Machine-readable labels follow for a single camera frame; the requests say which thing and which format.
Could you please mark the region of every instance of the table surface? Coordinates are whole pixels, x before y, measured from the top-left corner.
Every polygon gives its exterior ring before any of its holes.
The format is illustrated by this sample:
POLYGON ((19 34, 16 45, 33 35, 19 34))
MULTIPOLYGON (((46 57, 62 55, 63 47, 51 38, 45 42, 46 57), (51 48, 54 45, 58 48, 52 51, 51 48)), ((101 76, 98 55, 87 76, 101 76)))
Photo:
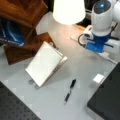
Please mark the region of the table surface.
MULTIPOLYGON (((61 32, 65 26, 54 21, 52 13, 47 13, 37 26, 37 33, 48 32, 60 52, 68 57, 67 62, 40 89, 30 85, 31 77, 25 68, 32 58, 8 65, 3 47, 0 48, 0 80, 20 98, 42 120, 102 120, 87 107, 87 102, 100 84, 93 78, 99 73, 107 76, 115 64, 104 60, 95 53, 80 47, 76 41, 61 32), (69 101, 64 98, 73 79, 77 80, 69 101)), ((119 55, 111 57, 120 61, 119 55)))

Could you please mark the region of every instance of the pen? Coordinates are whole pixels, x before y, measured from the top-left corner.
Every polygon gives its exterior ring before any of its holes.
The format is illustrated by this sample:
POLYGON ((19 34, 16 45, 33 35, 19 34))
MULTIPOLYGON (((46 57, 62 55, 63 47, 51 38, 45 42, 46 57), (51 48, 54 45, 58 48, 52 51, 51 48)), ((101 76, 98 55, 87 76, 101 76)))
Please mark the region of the pen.
POLYGON ((68 101, 68 99, 69 99, 69 97, 70 97, 70 95, 71 95, 72 89, 73 89, 73 87, 75 86, 75 83, 76 83, 76 79, 74 79, 74 80, 72 81, 71 85, 70 85, 70 90, 69 90, 68 94, 67 94, 66 97, 65 97, 64 105, 67 103, 67 101, 68 101))

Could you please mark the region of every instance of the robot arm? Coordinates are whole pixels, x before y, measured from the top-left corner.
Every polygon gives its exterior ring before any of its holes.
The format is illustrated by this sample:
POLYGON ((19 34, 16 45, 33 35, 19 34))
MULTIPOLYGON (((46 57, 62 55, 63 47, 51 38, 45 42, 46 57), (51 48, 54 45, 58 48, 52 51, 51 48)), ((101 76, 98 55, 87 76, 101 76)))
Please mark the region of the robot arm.
POLYGON ((120 42, 111 39, 113 21, 120 22, 120 1, 96 2, 92 9, 92 26, 88 26, 83 34, 86 49, 94 52, 120 52, 120 42))

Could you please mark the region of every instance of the white paper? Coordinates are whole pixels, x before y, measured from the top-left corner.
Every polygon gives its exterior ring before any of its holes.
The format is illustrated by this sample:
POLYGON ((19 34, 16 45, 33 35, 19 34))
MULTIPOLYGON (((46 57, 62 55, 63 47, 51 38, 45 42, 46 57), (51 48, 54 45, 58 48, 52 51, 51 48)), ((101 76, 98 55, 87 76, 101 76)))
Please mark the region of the white paper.
POLYGON ((47 42, 44 42, 25 70, 40 87, 61 59, 62 55, 58 54, 47 42))
POLYGON ((97 74, 97 75, 95 76, 95 78, 93 79, 93 81, 95 81, 95 82, 97 82, 97 83, 101 83, 102 80, 103 80, 103 78, 104 78, 103 75, 97 74))

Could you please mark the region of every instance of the lamp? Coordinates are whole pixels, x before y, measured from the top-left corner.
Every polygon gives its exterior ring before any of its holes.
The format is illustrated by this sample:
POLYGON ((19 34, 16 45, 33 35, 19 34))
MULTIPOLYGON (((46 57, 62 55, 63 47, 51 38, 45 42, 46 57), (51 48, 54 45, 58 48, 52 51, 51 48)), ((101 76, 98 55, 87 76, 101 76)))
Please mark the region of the lamp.
POLYGON ((85 17, 84 0, 54 0, 53 17, 57 22, 69 26, 70 32, 70 25, 82 21, 85 17))

